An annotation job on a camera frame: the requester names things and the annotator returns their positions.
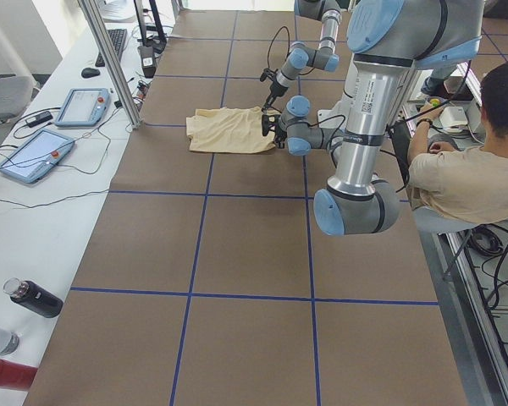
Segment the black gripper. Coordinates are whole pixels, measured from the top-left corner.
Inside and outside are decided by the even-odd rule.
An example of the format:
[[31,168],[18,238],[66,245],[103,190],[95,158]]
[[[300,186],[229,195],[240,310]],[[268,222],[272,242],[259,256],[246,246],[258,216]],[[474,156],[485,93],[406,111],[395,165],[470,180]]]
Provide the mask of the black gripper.
[[278,123],[274,125],[274,137],[273,137],[273,143],[277,148],[284,148],[285,147],[285,141],[287,139],[287,132],[280,127]]
[[288,89],[289,87],[287,85],[281,85],[277,80],[273,81],[269,88],[270,94],[263,103],[262,112],[268,113],[269,111],[274,110],[273,104],[276,99],[282,97]]

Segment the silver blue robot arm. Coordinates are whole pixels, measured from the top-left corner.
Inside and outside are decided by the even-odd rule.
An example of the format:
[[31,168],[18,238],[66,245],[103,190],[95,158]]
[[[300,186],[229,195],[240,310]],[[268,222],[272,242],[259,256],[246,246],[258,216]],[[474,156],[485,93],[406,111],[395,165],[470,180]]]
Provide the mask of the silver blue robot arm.
[[321,23],[321,32],[317,48],[305,45],[301,41],[292,43],[283,65],[276,70],[265,68],[260,81],[271,80],[269,96],[262,111],[273,107],[292,83],[306,68],[334,72],[340,58],[335,53],[338,31],[341,23],[341,7],[337,1],[295,1],[295,14]]
[[264,131],[289,153],[324,149],[336,171],[314,197],[319,228],[328,235],[378,233],[400,211],[395,189],[373,170],[413,73],[473,59],[479,50],[481,1],[362,1],[353,10],[346,39],[353,69],[349,95],[332,111],[345,122],[320,128],[307,121],[309,101],[294,96]]

